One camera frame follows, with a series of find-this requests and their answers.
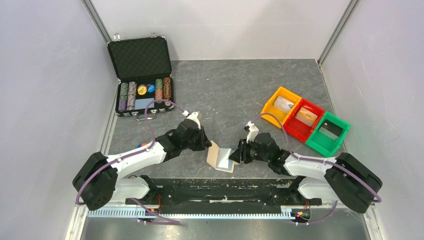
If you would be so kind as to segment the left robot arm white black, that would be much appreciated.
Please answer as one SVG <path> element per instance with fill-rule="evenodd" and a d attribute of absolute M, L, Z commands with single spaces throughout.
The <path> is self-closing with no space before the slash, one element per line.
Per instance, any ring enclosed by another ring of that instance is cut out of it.
<path fill-rule="evenodd" d="M 85 205 L 90 211 L 111 201 L 130 198 L 151 204 L 157 198 L 157 190 L 145 177 L 130 178 L 129 175 L 174 159 L 184 150 L 198 152 L 211 146 L 204 127 L 187 118 L 148 145 L 116 155 L 92 153 L 72 180 L 77 191 L 75 203 Z"/>

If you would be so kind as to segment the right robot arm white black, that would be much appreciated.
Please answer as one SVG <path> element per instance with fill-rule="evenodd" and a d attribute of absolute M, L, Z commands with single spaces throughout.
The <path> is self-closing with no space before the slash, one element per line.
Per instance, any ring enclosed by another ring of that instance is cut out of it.
<path fill-rule="evenodd" d="M 353 155 L 311 157 L 280 148 L 267 132 L 253 140 L 241 139 L 229 159 L 239 164 L 266 162 L 278 175 L 302 177 L 289 189 L 289 199 L 302 204 L 307 199 L 340 201 L 350 210 L 365 213 L 378 196 L 382 180 Z"/>

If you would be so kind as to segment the beige leather card holder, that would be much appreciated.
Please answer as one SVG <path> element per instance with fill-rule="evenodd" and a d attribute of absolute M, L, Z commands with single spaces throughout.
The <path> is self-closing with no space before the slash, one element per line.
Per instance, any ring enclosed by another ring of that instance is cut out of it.
<path fill-rule="evenodd" d="M 229 159 L 231 153 L 233 153 L 231 148 L 219 147 L 214 141 L 211 141 L 206 162 L 215 170 L 233 173 L 236 163 Z"/>

